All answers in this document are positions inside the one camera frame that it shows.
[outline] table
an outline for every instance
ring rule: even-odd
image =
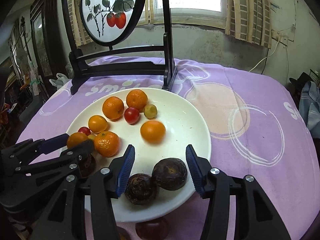
[[[105,57],[93,65],[143,61],[141,57]],[[148,58],[154,63],[160,58]],[[211,165],[229,176],[252,174],[265,190],[292,240],[299,240],[320,209],[320,171],[312,138],[289,92],[270,77],[216,64],[175,60],[178,74],[172,91],[189,100],[203,115],[212,137]],[[49,139],[65,133],[89,104],[132,87],[161,88],[160,76],[94,77],[71,95],[69,82],[34,116],[19,141]],[[59,152],[35,161],[58,157]],[[200,239],[208,200],[194,194],[165,217],[167,240]],[[86,214],[87,239],[93,240]],[[235,202],[231,197],[228,240],[233,239]],[[134,223],[119,223],[138,240]]]

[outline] cherry tomato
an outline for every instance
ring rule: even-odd
[[[140,112],[138,109],[135,109],[133,107],[129,107],[124,111],[124,119],[129,124],[136,123],[140,118]]]
[[[110,12],[107,14],[107,24],[110,26],[110,27],[113,27],[115,26],[116,24],[116,17],[115,17],[115,14],[113,12]]]
[[[127,19],[124,12],[119,12],[116,14],[116,25],[119,29],[122,29],[126,22]]]
[[[78,132],[84,133],[86,136],[89,136],[91,134],[91,131],[88,127],[81,127]]]

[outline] white plate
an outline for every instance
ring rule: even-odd
[[[126,89],[115,92],[100,98],[84,109],[71,123],[67,133],[70,135],[77,132],[82,126],[88,126],[88,120],[95,114],[103,115],[102,105],[104,101],[116,96],[123,100],[128,92],[133,89]],[[151,175],[154,165],[164,158],[179,158],[186,162],[186,147],[192,144],[199,157],[210,160],[211,138],[209,129],[198,110],[184,98],[160,89],[141,88],[158,109],[156,120],[162,122],[166,127],[164,141],[159,145],[146,143],[140,135],[140,127],[148,119],[140,114],[140,120],[135,125],[129,125],[124,118],[116,122],[109,122],[110,131],[121,138],[119,157],[124,154],[128,144],[135,147],[135,162],[131,175],[145,173]],[[113,158],[103,158],[101,155],[93,154],[97,160],[97,170],[108,167]],[[136,206],[131,204],[124,194],[119,199],[112,199],[113,211],[117,222],[142,222],[161,217],[182,205],[195,191],[193,182],[188,173],[187,182],[184,187],[176,191],[160,189],[156,199],[147,205]],[[86,196],[85,208],[90,212],[90,197]]]

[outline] plastic bag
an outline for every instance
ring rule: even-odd
[[[63,85],[67,84],[71,79],[69,79],[66,75],[57,73],[57,80],[49,79],[50,83],[58,89],[63,87]]]

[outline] beige curtain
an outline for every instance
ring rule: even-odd
[[[269,0],[227,0],[225,33],[236,39],[271,48]]]
[[[80,0],[68,0],[69,17],[73,32],[73,37],[77,47],[93,42],[83,27],[80,17]]]

